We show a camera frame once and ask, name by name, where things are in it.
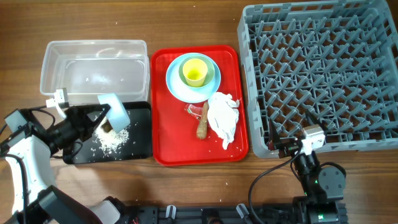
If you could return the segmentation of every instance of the white towel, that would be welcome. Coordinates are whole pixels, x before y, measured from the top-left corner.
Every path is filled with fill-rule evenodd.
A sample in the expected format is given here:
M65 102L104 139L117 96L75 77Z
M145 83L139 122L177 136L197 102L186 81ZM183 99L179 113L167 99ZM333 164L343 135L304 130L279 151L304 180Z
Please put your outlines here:
M223 139L223 149L226 149L228 144L234 141L236 123L239 119L239 111L235 108L239 106L239 100L233 101L231 94L217 92L208 102L207 120L212 130Z

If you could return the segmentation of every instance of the wooden tabletop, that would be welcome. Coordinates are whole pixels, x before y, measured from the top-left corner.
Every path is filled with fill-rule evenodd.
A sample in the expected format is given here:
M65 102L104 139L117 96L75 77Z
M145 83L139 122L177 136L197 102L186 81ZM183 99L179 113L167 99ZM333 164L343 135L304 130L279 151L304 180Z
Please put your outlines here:
M39 92L40 71L52 40L142 39L150 55L167 47L215 44L228 44L238 51L236 28L244 6L289 2L61 1L0 3L0 118L16 108L44 104L47 98ZM394 10L398 10L396 3L391 4ZM49 125L48 118L39 118ZM7 129L0 140L8 135ZM336 162L347 170L343 201L350 223L398 222L397 150L323 153L319 160ZM50 162L58 188L83 205L94 205L111 195L134 205L182 206L247 203L254 178L282 161L259 159L250 152L241 162L174 168L162 167L153 159L80 166ZM4 222L11 216L14 200L11 170L5 161L0 162L0 189L0 222ZM302 194L299 182L284 167L257 184L254 201L291 202Z

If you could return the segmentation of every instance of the blue plate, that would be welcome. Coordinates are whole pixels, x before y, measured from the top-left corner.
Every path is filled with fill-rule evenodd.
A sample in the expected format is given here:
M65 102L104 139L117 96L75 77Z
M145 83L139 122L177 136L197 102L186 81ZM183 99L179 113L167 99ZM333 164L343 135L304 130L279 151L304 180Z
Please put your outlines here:
M212 62L215 69L215 74L212 81L206 86L201 88L190 88L189 86L184 84L184 82L181 81L180 74L178 72L182 61L184 61L187 57L195 55L206 57L208 60ZM167 88L169 89L171 94L173 94L174 97L186 103L199 103L208 100L215 92L217 92L218 87L220 87L220 83L221 83L221 72L216 62L214 62L213 59L207 57L206 55L199 53L189 53L177 57L169 65L166 72Z

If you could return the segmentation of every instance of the yellow cup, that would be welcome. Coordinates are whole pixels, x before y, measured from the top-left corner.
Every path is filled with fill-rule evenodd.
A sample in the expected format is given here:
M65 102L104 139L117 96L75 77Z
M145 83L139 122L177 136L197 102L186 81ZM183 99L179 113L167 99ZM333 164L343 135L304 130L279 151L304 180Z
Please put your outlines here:
M201 87L207 75L207 65L204 61L193 58L185 62L182 73L189 86Z

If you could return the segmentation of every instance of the gray dish rack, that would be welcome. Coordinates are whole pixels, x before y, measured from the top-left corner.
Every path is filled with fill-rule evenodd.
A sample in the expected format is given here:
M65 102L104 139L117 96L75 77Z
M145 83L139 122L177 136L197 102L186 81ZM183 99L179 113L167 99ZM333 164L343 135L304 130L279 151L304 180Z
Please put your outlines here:
M398 148L398 34L385 0L246 6L238 39L257 157L277 157L269 119L291 138L305 110L327 126L320 152Z

